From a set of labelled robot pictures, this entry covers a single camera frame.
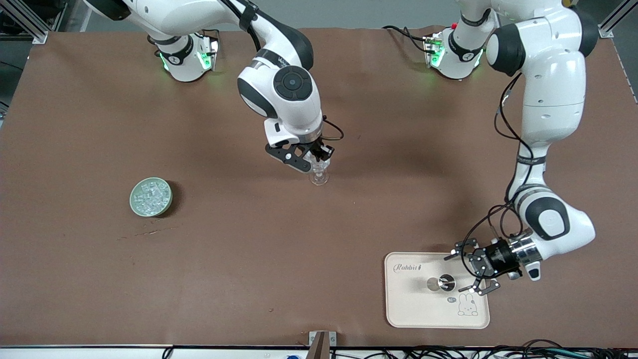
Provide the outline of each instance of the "robotic arm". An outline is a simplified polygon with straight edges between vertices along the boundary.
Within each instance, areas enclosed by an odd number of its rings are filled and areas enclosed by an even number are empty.
[[[266,117],[266,152],[301,172],[324,174],[334,149],[322,140],[324,116],[315,80],[313,48],[247,0],[85,0],[104,17],[126,19],[149,34],[171,76],[182,82],[212,70],[217,41],[199,34],[220,23],[237,24],[253,36],[258,52],[237,79],[239,94]],[[260,46],[258,36],[265,45]],[[323,184],[327,180],[320,178]]]
[[[497,238],[479,248],[476,240],[456,243],[448,259],[463,255],[477,278],[462,290],[485,295],[497,288],[496,277],[519,278],[523,266],[531,280],[540,279],[540,262],[591,242],[595,230],[583,211],[567,204],[545,183],[549,146],[572,134],[581,120],[585,97],[584,58],[597,40],[596,25],[565,8],[560,0],[457,0],[461,21],[426,44],[434,53],[429,64],[444,76],[460,79],[478,65],[487,41],[488,63],[497,71],[526,77],[523,122],[514,177],[505,205],[525,227],[522,233]],[[491,12],[517,21],[496,29]],[[464,247],[471,245],[473,252]],[[485,288],[482,280],[488,280]]]

